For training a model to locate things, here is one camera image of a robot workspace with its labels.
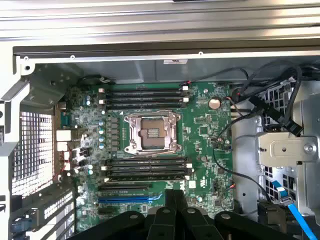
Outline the blue expansion slot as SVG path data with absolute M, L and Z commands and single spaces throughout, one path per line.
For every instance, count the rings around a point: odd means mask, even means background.
M 99 197 L 99 204 L 152 203 L 162 197 L 159 196 L 106 196 Z

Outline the long black expansion slot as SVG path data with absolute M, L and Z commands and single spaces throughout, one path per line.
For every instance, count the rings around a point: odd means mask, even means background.
M 103 184 L 97 187 L 98 192 L 128 192 L 128 191 L 148 191 L 153 185 L 148 183 L 120 183 Z

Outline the RAM slot with white latches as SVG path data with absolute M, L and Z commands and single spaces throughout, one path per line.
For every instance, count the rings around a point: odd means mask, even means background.
M 98 103 L 102 104 L 138 104 L 138 103 L 187 103 L 189 97 L 178 98 L 111 98 L 99 99 Z
M 188 91 L 187 86 L 180 88 L 137 88 L 137 89 L 106 89 L 98 88 L 99 93 L 133 93 L 133 92 L 181 92 Z
M 189 175 L 153 175 L 153 176 L 107 176 L 104 178 L 105 183 L 120 182 L 167 182 L 189 180 Z
M 136 165 L 136 166 L 113 166 L 113 165 L 108 165 L 108 166 L 102 166 L 101 170 L 102 171 L 107 171 L 107 170 L 112 170 L 112 171 L 131 171 L 131 170 L 175 170 L 175 169 L 188 169 L 192 168 L 193 164 L 192 163 L 186 163 L 186 164 L 178 164 L 178 165 Z

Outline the short black expansion slot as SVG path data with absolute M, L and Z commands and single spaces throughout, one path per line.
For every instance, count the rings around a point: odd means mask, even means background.
M 112 208 L 99 208 L 98 216 L 101 219 L 111 218 L 114 215 L 114 210 Z

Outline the socket locking lever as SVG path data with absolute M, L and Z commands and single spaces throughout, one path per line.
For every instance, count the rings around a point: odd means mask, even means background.
M 155 111 L 140 111 L 134 112 L 126 115 L 126 118 L 142 118 L 142 117 L 157 117 L 157 116 L 169 116 L 169 114 L 173 114 L 174 112 L 167 109 L 160 109 Z
M 130 156 L 130 158 L 138 158 L 138 157 L 154 157 L 158 155 L 166 155 L 166 154 L 173 154 L 176 153 L 175 150 L 163 150 L 163 151 L 144 151 L 144 152 L 138 152 L 137 154 L 134 154 Z

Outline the green motherboard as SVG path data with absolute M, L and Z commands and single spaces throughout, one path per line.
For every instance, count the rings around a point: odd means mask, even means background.
M 185 96 L 169 97 L 117 97 L 107 98 L 98 88 L 131 90 L 138 88 L 182 88 L 178 91 Z M 77 188 L 75 204 L 75 230 L 85 231 L 126 211 L 137 211 L 143 215 L 155 207 L 165 204 L 165 190 L 182 190 L 189 206 L 197 207 L 213 218 L 224 210 L 232 210 L 234 198 L 227 187 L 232 183 L 232 175 L 225 171 L 232 167 L 232 138 L 223 128 L 231 121 L 231 108 L 226 101 L 229 94 L 227 84 L 213 82 L 198 83 L 145 83 L 145 84 L 99 84 L 71 87 L 66 95 L 66 110 L 61 115 L 61 126 L 69 130 L 67 141 L 70 152 L 68 174 Z M 167 109 L 120 109 L 108 110 L 98 100 L 108 99 L 171 99 L 189 97 L 185 108 Z M 221 100 L 221 107 L 213 110 L 208 106 L 212 98 Z M 188 158 L 185 163 L 111 163 L 110 159 L 133 159 L 133 154 L 125 152 L 129 145 L 130 128 L 124 117 L 144 111 L 171 110 L 181 115 L 177 122 L 177 142 L 182 150 L 172 154 L 148 156 L 147 158 Z M 104 182 L 105 177 L 129 176 L 176 176 L 176 175 L 105 175 L 102 166 L 145 166 L 145 165 L 184 165 L 192 164 L 192 173 L 179 174 L 190 176 L 180 181 L 143 181 L 143 182 Z M 99 192 L 98 186 L 104 184 L 152 184 L 149 190 Z M 100 197 L 162 195 L 153 202 L 98 203 Z M 98 209 L 113 209 L 110 218 L 99 218 Z

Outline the silver CPU socket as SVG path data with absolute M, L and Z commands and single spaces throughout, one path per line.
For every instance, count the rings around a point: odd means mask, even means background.
M 129 145 L 124 151 L 132 155 L 138 152 L 181 151 L 177 138 L 177 122 L 181 119 L 181 115 L 175 112 L 169 116 L 124 117 L 129 125 Z

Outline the silver coin battery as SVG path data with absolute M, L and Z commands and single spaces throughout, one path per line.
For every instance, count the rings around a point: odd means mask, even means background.
M 217 110 L 221 107 L 221 100 L 219 98 L 211 98 L 208 102 L 208 107 L 212 110 Z

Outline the open grey PC case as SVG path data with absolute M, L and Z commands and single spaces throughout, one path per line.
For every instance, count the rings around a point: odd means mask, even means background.
M 320 48 L 206 53 L 204 50 L 60 46 L 15 50 L 0 61 L 0 239 L 67 240 L 76 232 L 77 187 L 70 170 L 70 130 L 62 128 L 66 93 L 100 84 L 227 84 L 233 212 L 258 222 L 258 203 L 277 204 L 285 225 L 265 225 L 297 240 L 320 240 L 315 216 L 296 202 L 296 169 L 258 163 L 263 133 L 301 137 L 293 118 L 303 83 L 320 83 Z

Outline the grey metal disk cage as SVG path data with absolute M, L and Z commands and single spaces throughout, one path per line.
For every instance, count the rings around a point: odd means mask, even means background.
M 303 125 L 300 137 L 316 137 L 319 158 L 315 162 L 297 162 L 296 203 L 304 216 L 314 215 L 320 226 L 320 82 L 302 83 L 293 107 L 293 119 Z

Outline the silver drive bracket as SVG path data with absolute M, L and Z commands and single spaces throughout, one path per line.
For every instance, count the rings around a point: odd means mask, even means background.
M 294 167 L 297 162 L 319 159 L 318 139 L 296 137 L 288 132 L 266 133 L 257 137 L 258 161 L 268 167 Z

